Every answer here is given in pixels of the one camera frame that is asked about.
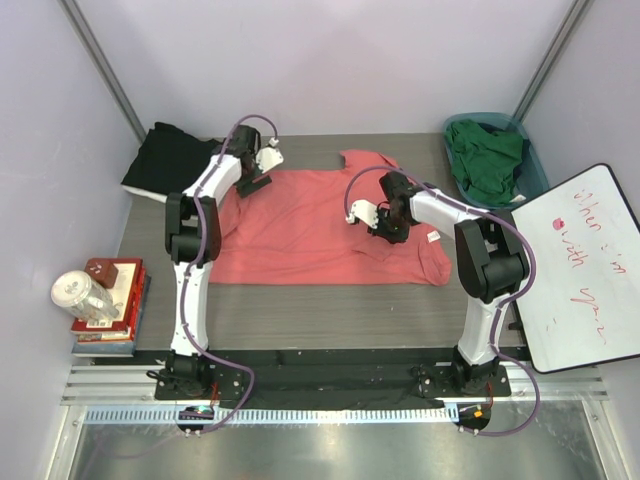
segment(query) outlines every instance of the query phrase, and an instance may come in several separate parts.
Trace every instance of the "floor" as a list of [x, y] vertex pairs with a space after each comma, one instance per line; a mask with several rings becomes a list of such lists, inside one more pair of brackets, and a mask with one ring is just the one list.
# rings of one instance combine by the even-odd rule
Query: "floor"
[[[281, 137], [280, 146], [287, 169], [338, 169], [341, 150], [378, 151], [458, 196], [439, 134], [294, 136]], [[455, 271], [453, 241], [442, 242]], [[153, 278], [138, 349], [166, 350], [176, 293], [163, 204], [134, 199], [119, 256], [142, 257]], [[211, 285], [207, 333], [217, 349], [450, 347], [462, 334], [466, 308], [456, 274], [444, 287]], [[508, 312], [505, 326], [512, 318]], [[522, 340], [504, 331], [500, 344]]]
[[[490, 429], [512, 428], [530, 411], [526, 403], [496, 403]], [[606, 478], [579, 401], [543, 403], [536, 422], [515, 437], [474, 438], [449, 423], [253, 426], [176, 437], [132, 460], [104, 453], [136, 455], [176, 432], [173, 425], [85, 426], [69, 478]]]

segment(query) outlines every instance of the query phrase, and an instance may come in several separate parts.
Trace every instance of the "blue plastic basket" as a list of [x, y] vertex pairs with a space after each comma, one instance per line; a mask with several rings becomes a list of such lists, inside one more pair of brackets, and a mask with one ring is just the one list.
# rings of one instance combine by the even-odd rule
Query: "blue plastic basket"
[[[522, 135], [522, 138], [529, 140], [529, 135], [527, 135], [526, 130], [522, 126], [520, 122], [515, 120], [510, 115], [505, 115], [504, 113], [463, 113], [460, 115], [454, 115], [449, 118], [444, 123], [443, 132], [447, 131], [449, 125], [452, 122], [457, 122], [460, 120], [473, 120], [479, 124], [491, 125], [492, 127], [499, 128], [500, 130], [507, 131], [516, 131]], [[453, 164], [453, 155], [451, 152], [451, 146], [449, 142], [447, 142], [446, 138], [444, 141], [445, 147], [447, 149], [447, 157], [449, 157], [449, 163]], [[494, 210], [496, 208], [508, 208], [512, 209], [521, 205], [522, 202], [514, 202], [509, 204], [508, 206], [495, 206], [495, 205], [486, 205], [484, 203], [478, 202], [469, 196], [467, 192], [464, 191], [462, 185], [456, 180], [456, 184], [458, 185], [458, 190], [464, 197], [464, 199], [470, 203], [471, 205], [475, 205], [476, 207], [486, 208], [489, 210]], [[533, 144], [529, 140], [529, 150], [524, 153], [522, 158], [522, 164], [520, 166], [520, 175], [516, 178], [516, 187], [513, 192], [513, 195], [522, 194], [526, 197], [527, 200], [531, 200], [539, 195], [542, 195], [544, 192], [549, 190], [549, 182], [547, 181], [547, 176], [540, 165], [540, 160], [538, 159], [538, 155], [533, 148]]]

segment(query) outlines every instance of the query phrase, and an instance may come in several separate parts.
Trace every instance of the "green fabric in basket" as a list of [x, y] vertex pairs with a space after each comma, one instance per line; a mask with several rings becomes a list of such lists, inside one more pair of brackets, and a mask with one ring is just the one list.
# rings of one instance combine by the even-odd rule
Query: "green fabric in basket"
[[514, 197], [513, 169], [522, 163], [522, 135], [489, 133], [473, 120], [453, 122], [444, 134], [453, 155], [451, 172], [478, 202], [509, 204]]

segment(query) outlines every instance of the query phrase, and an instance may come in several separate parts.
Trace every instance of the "clothing tag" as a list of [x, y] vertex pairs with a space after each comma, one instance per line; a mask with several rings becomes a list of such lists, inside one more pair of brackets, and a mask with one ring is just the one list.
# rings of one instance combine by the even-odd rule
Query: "clothing tag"
[[431, 242], [435, 242], [436, 240], [440, 240], [440, 234], [438, 233], [437, 230], [434, 230], [433, 232], [427, 235], [427, 242], [431, 243]]

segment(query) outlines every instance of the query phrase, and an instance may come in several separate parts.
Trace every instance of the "pink cloth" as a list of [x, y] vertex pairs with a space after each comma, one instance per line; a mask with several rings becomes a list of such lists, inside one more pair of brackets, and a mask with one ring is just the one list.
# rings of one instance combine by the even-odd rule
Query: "pink cloth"
[[[261, 285], [429, 283], [449, 281], [451, 262], [430, 225], [411, 227], [405, 243], [391, 245], [348, 225], [343, 198], [347, 184], [365, 167], [395, 160], [379, 153], [342, 152], [345, 168], [279, 170], [273, 183], [241, 199], [229, 191], [220, 211], [222, 251], [211, 282]], [[358, 179], [349, 201], [385, 200], [378, 183], [384, 171]]]

